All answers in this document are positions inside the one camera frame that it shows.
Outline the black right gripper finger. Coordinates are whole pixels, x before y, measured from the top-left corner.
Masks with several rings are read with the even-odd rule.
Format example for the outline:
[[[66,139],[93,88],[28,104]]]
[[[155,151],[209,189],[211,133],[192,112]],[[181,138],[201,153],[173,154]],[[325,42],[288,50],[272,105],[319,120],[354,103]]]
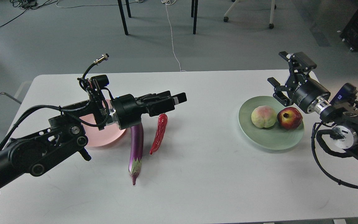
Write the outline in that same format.
[[[289,77],[286,86],[294,86],[309,78],[309,73],[317,68],[317,64],[304,52],[288,53],[279,52],[280,57],[287,61],[289,66]]]
[[[291,91],[292,88],[288,86],[280,85],[280,83],[273,77],[267,79],[267,81],[273,86],[274,93],[273,97],[285,107],[293,105]],[[289,93],[289,97],[284,95],[284,92]]]

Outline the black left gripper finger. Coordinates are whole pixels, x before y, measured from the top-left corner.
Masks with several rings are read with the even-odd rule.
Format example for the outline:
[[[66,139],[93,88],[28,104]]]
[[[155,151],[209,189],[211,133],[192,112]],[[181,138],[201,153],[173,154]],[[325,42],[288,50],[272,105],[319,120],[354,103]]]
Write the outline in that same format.
[[[156,102],[149,102],[149,103],[142,103],[142,106],[145,106],[147,113],[150,117],[157,116],[166,112],[170,112],[175,110],[175,106],[184,103],[187,101],[186,93],[182,92],[177,95],[171,95],[166,99],[156,101]]]
[[[164,91],[161,93],[150,93],[150,94],[146,94],[146,95],[143,95],[140,97],[136,97],[135,101],[137,103],[149,103],[149,102],[160,101],[160,100],[166,99],[168,97],[171,97],[170,91]]]

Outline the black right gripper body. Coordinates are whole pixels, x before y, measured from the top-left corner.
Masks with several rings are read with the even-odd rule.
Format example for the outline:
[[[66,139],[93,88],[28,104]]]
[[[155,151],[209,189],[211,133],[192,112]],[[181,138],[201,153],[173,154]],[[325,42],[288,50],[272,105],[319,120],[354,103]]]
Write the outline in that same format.
[[[289,76],[287,87],[290,88],[287,92],[290,100],[287,106],[296,104],[306,114],[314,112],[314,106],[312,106],[314,101],[318,101],[319,98],[328,100],[331,95],[325,87],[312,78],[302,79]]]

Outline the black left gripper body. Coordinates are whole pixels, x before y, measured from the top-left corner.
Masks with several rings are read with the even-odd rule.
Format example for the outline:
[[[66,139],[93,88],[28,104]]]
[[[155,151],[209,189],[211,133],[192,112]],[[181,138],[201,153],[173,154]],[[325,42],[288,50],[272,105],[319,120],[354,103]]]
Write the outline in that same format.
[[[111,116],[120,130],[141,123],[141,116],[148,112],[143,100],[149,96],[146,94],[135,98],[128,94],[110,100]]]

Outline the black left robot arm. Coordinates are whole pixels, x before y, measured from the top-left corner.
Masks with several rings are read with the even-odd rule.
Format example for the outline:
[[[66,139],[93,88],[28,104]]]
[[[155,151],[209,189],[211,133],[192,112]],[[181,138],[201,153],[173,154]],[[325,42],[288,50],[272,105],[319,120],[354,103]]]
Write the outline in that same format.
[[[103,54],[85,70],[82,77],[78,78],[79,86],[89,96],[88,100],[64,107],[33,106],[14,123],[0,143],[0,189],[25,173],[39,177],[76,152],[86,161],[91,160],[85,149],[89,141],[84,126],[103,130],[111,124],[117,124],[120,130],[131,130],[128,171],[132,184],[135,185],[141,171],[144,146],[141,116],[159,116],[156,137],[163,137],[164,125],[167,122],[166,112],[174,110],[175,106],[185,102],[187,97],[185,93],[171,95],[170,91],[165,91],[140,97],[111,96],[110,100],[106,100],[102,90],[108,89],[108,77],[98,75],[86,78],[86,75],[94,66],[108,60],[108,57],[108,54]],[[60,112],[58,116],[49,119],[49,128],[21,138],[11,138],[24,119],[42,108]]]

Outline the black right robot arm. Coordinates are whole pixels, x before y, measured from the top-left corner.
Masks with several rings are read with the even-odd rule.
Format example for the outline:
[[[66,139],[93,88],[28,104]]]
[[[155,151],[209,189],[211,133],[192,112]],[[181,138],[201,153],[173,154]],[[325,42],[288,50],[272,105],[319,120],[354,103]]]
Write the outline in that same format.
[[[274,88],[273,97],[285,107],[297,105],[304,113],[318,113],[320,122],[314,123],[311,134],[311,149],[314,160],[322,172],[331,180],[345,187],[358,189],[358,185],[347,183],[329,174],[320,164],[316,146],[325,153],[339,158],[353,157],[358,160],[358,101],[357,89],[345,83],[330,100],[330,92],[310,77],[317,67],[303,52],[279,52],[287,61],[289,77],[284,85],[275,78],[268,78]]]

